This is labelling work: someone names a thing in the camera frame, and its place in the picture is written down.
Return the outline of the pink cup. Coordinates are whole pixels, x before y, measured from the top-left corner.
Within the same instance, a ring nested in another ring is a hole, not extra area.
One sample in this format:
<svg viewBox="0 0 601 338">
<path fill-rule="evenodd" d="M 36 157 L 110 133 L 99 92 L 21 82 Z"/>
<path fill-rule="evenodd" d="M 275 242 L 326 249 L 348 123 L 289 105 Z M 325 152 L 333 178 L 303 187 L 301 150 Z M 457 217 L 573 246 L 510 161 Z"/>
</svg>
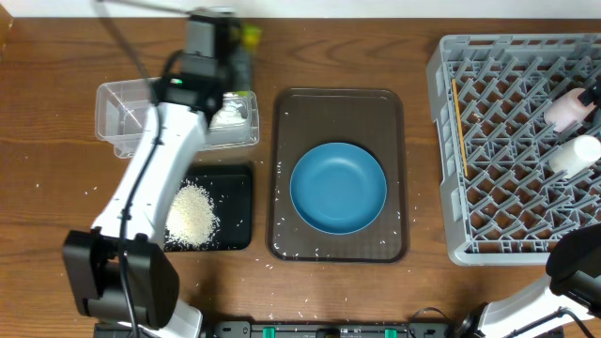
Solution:
<svg viewBox="0 0 601 338">
<path fill-rule="evenodd" d="M 554 125 L 556 132 L 582 122 L 596 108 L 593 103 L 584 105 L 578 99 L 584 91 L 584 88 L 575 88 L 554 100 L 544 113 L 545 122 Z"/>
</svg>

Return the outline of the white green wrapper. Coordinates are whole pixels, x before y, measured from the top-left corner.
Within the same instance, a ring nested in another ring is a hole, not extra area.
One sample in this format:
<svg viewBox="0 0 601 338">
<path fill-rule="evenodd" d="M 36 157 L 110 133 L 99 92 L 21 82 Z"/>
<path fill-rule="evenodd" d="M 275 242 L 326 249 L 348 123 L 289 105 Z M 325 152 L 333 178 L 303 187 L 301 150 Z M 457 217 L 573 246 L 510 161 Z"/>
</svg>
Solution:
<svg viewBox="0 0 601 338">
<path fill-rule="evenodd" d="M 242 48 L 242 81 L 246 91 L 253 91 L 254 85 L 254 59 L 256 57 L 260 40 L 261 29 L 253 24 L 244 23 L 241 27 L 240 47 Z"/>
</svg>

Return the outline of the white paper napkin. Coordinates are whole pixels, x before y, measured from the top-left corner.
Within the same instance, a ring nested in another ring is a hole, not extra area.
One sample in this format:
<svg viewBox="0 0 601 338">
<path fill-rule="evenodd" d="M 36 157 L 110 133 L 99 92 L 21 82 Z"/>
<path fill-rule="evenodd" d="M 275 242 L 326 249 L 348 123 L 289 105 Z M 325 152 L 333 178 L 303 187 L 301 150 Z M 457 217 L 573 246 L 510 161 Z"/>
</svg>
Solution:
<svg viewBox="0 0 601 338">
<path fill-rule="evenodd" d="M 219 129 L 245 123 L 248 119 L 248 95 L 246 92 L 226 93 L 223 106 L 211 119 L 210 128 Z"/>
</svg>

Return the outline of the white cup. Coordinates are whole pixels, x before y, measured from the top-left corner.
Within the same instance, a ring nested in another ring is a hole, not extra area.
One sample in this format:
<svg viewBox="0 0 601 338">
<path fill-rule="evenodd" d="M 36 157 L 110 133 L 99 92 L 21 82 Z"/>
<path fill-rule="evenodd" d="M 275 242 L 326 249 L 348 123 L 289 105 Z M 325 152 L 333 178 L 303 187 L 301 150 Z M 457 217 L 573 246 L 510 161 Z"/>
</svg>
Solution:
<svg viewBox="0 0 601 338">
<path fill-rule="evenodd" d="M 568 179 L 595 164 L 601 156 L 600 141 L 591 135 L 580 135 L 561 145 L 549 160 L 554 173 L 563 172 Z"/>
</svg>

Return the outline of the wooden chopstick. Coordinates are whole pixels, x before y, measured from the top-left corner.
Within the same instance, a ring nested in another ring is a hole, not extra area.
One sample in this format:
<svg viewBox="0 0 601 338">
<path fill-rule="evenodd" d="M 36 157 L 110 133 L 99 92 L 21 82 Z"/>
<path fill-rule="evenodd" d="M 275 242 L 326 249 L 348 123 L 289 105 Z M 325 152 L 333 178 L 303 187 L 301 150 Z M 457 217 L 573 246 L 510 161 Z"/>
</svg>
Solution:
<svg viewBox="0 0 601 338">
<path fill-rule="evenodd" d="M 463 172 L 464 172 L 464 177 L 468 178 L 469 169 L 468 169 L 468 163 L 467 163 L 466 148 L 465 148 L 464 133 L 463 133 L 463 128 L 462 128 L 461 111 L 460 111 L 460 106 L 459 106 L 459 97 L 458 97 L 456 78 L 452 79 L 451 84 L 452 84 L 453 97 L 454 97 L 455 119 L 456 119 L 456 124 L 457 124 L 457 133 L 458 133 L 458 139 L 459 139 Z"/>
</svg>

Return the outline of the pile of white rice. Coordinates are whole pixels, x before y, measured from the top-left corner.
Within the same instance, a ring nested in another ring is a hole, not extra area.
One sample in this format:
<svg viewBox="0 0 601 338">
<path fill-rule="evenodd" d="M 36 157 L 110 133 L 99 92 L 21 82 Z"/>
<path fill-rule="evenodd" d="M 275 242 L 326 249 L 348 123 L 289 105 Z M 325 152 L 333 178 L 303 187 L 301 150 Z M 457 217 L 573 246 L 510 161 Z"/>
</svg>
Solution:
<svg viewBox="0 0 601 338">
<path fill-rule="evenodd" d="M 220 222 L 208 191 L 186 181 L 168 213 L 166 242 L 199 249 L 213 240 Z"/>
</svg>

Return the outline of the dark blue plate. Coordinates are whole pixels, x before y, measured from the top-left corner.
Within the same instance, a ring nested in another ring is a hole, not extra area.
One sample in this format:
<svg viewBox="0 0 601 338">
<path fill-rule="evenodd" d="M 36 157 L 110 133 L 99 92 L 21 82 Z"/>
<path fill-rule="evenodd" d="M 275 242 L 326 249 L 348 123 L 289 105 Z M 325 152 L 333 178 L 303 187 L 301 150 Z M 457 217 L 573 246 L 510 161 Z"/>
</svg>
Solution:
<svg viewBox="0 0 601 338">
<path fill-rule="evenodd" d="M 367 228 L 384 209 L 387 179 L 378 160 L 349 143 L 326 143 L 306 152 L 289 182 L 293 208 L 315 230 L 350 235 Z"/>
</svg>

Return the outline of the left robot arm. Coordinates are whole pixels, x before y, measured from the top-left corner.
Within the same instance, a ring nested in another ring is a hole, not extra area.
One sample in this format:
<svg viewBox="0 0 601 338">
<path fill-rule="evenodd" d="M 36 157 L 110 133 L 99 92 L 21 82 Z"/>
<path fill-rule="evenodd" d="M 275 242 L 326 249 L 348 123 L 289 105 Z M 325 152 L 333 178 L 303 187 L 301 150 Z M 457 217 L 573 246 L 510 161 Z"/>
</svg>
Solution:
<svg viewBox="0 0 601 338">
<path fill-rule="evenodd" d="M 81 315 L 125 337 L 196 337 L 201 312 L 181 300 L 166 257 L 169 209 L 195 155 L 239 144 L 238 127 L 213 127 L 226 99 L 250 90 L 252 61 L 233 13 L 193 10 L 186 44 L 147 80 L 150 105 L 116 192 L 88 231 L 70 231 L 62 257 Z"/>
</svg>

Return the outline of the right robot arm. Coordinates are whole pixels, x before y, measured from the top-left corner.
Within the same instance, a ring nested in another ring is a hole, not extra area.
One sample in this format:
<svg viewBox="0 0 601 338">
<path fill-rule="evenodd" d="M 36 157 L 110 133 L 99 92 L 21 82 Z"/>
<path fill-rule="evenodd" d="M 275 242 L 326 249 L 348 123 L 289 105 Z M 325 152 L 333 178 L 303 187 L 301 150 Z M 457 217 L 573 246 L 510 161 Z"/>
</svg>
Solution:
<svg viewBox="0 0 601 338">
<path fill-rule="evenodd" d="M 600 80 L 555 100 L 545 112 L 548 125 L 564 131 L 600 108 Z M 560 146 L 548 164 L 561 178 L 574 178 L 600 160 L 600 141 L 581 135 Z M 600 223 L 562 237 L 550 253 L 546 274 L 500 301 L 483 303 L 451 337 L 536 337 L 575 322 L 593 337 L 583 321 L 600 319 Z"/>
</svg>

